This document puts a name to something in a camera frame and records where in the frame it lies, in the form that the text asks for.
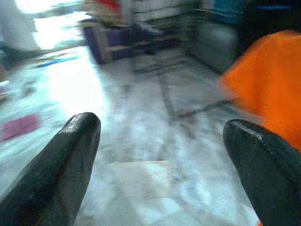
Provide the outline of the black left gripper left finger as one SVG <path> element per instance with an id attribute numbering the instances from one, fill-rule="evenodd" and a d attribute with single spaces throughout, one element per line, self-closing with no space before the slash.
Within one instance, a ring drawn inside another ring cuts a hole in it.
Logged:
<path id="1" fill-rule="evenodd" d="M 72 116 L 0 198 L 3 226 L 72 226 L 92 174 L 101 121 Z"/>

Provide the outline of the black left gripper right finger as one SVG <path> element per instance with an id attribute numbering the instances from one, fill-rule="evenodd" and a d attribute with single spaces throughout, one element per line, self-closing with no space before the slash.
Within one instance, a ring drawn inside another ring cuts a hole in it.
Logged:
<path id="1" fill-rule="evenodd" d="M 230 120 L 223 143 L 264 226 L 301 224 L 301 155 L 281 136 L 255 123 Z"/>

